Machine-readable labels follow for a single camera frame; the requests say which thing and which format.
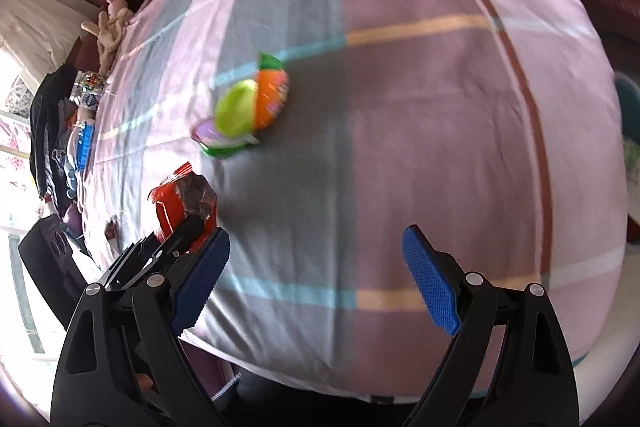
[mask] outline black speaker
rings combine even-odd
[[[86,280],[72,258],[65,224],[57,215],[44,217],[18,245],[22,262],[63,328],[68,327]]]

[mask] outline teal object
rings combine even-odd
[[[622,112],[622,134],[640,144],[640,87],[623,73],[616,73],[615,84]]]

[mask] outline brown stripe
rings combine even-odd
[[[551,206],[551,182],[549,176],[549,163],[546,157],[545,139],[542,134],[542,122],[540,121],[540,112],[538,105],[533,98],[533,94],[529,89],[527,77],[522,69],[518,54],[516,53],[513,43],[509,38],[504,26],[500,23],[500,17],[491,0],[481,0],[482,4],[489,12],[489,15],[498,24],[498,36],[507,53],[511,67],[518,79],[520,91],[527,104],[531,119],[531,129],[533,133],[533,142],[536,147],[536,155],[538,156],[538,171],[540,173],[540,193],[542,200],[542,259],[540,262],[540,273],[546,275],[549,273],[551,266],[551,243],[553,238],[553,213]]]

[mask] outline beige plush toy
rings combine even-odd
[[[152,0],[145,0],[140,9],[145,8]],[[100,69],[98,74],[106,76],[111,70],[118,48],[124,36],[125,27],[134,13],[129,9],[126,0],[107,0],[107,11],[98,14],[98,23],[85,21],[81,28],[98,39],[98,58]]]

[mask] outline bed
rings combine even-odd
[[[258,52],[286,63],[286,110],[255,148],[203,156],[191,127]],[[86,244],[106,267],[111,217],[125,245],[152,232],[149,191],[191,161],[232,240],[193,344],[294,387],[415,400],[449,342],[402,260],[417,223],[465,270],[545,283],[590,360],[626,196],[612,70],[580,0],[154,0],[109,83]]]

